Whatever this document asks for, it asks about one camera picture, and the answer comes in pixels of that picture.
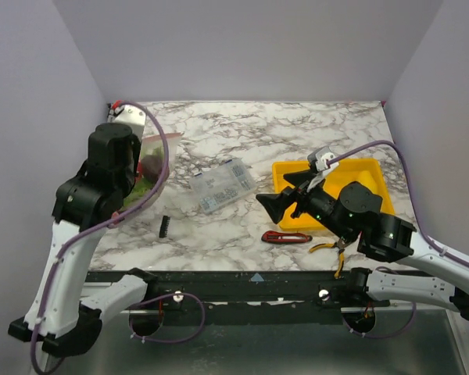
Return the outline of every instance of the marble tabletop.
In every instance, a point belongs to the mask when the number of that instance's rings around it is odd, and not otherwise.
[[[335,270],[337,253],[311,245],[335,241],[316,231],[313,242],[271,245],[260,240],[266,230],[279,230],[255,199],[273,192],[274,162],[301,160],[328,145],[337,155],[369,141],[392,140],[380,102],[157,102],[145,103],[167,133],[183,133],[163,193],[154,205],[129,223],[109,230],[91,262],[91,270]],[[145,136],[154,134],[150,122]],[[414,221],[399,160],[386,147],[357,157],[381,164],[396,215]],[[188,180],[200,171],[241,158],[257,183],[256,193],[210,214],[202,213]],[[171,217],[168,236],[159,238],[162,216]],[[380,263],[345,251],[345,269]],[[402,270],[408,267],[390,265]]]

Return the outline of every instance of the gray wall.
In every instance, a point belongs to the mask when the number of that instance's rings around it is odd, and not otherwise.
[[[469,0],[444,1],[385,109],[429,234],[469,254]]]
[[[55,0],[111,100],[380,100],[441,0]]]
[[[6,336],[47,260],[55,190],[76,173],[104,101],[51,0],[0,0],[0,374],[24,373]]]

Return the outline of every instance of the transparent organizer box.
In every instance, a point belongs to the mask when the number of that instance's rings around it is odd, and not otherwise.
[[[256,190],[256,182],[240,159],[232,159],[189,180],[204,213],[213,213]]]

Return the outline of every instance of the yellow bin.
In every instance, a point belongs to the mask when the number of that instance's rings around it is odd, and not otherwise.
[[[274,191],[281,192],[287,186],[292,187],[283,179],[286,173],[308,170],[307,161],[275,162],[273,163]],[[325,179],[324,190],[332,197],[337,198],[338,193],[347,184],[358,181],[369,188],[374,194],[382,197],[381,211],[395,214],[389,197],[388,188],[382,176],[381,166],[376,159],[344,159],[338,163],[338,167]],[[293,219],[290,214],[294,212],[295,203],[291,205],[280,222],[280,228],[287,231],[323,230],[325,227],[313,217],[303,213],[298,219]]]

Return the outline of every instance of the black comb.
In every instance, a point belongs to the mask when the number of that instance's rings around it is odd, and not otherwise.
[[[160,237],[160,238],[165,238],[166,237],[166,233],[169,230],[169,223],[170,223],[170,217],[167,216],[167,215],[163,215],[162,225],[159,228],[158,237]]]

